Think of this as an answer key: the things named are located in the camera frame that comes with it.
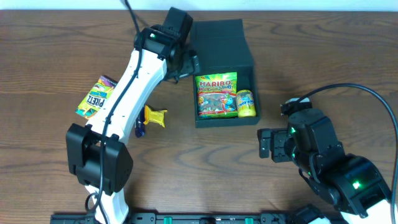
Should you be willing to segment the yellow candy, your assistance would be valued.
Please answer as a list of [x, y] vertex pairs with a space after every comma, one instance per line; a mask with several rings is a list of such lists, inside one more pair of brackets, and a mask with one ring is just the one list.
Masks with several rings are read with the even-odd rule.
[[144, 124], [157, 123], [165, 127], [165, 113], [167, 110], [154, 111], [148, 105], [144, 107]]

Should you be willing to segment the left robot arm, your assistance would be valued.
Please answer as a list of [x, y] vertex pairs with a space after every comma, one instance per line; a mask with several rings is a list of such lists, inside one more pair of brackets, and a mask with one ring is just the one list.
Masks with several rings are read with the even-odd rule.
[[68, 168], [89, 191], [86, 211], [97, 223], [124, 223], [129, 207], [124, 186], [133, 159], [130, 133], [149, 95], [163, 80], [198, 71], [185, 42], [193, 24], [185, 11], [170, 8], [163, 24], [138, 30], [128, 66], [101, 109], [84, 126], [66, 133]]

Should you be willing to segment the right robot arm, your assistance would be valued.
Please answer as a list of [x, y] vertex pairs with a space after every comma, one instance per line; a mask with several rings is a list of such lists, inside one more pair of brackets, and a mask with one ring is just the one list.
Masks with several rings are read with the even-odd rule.
[[315, 195], [339, 212], [361, 219], [386, 204], [396, 217], [392, 190], [367, 158], [345, 153], [331, 119], [322, 110], [307, 108], [288, 115], [286, 128], [257, 132], [260, 158], [292, 162]]

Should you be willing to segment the yellow Mentos gum bottle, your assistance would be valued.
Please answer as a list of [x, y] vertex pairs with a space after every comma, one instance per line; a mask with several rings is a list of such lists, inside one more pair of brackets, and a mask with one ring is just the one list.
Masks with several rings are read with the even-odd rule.
[[254, 104], [254, 98], [250, 90], [240, 90], [236, 95], [238, 117], [255, 117], [256, 109]]

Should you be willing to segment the Haribo gummy candy bag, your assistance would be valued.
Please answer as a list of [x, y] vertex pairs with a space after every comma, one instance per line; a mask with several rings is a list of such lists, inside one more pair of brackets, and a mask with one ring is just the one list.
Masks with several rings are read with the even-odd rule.
[[195, 83], [200, 119], [223, 119], [238, 116], [236, 72], [196, 76]]

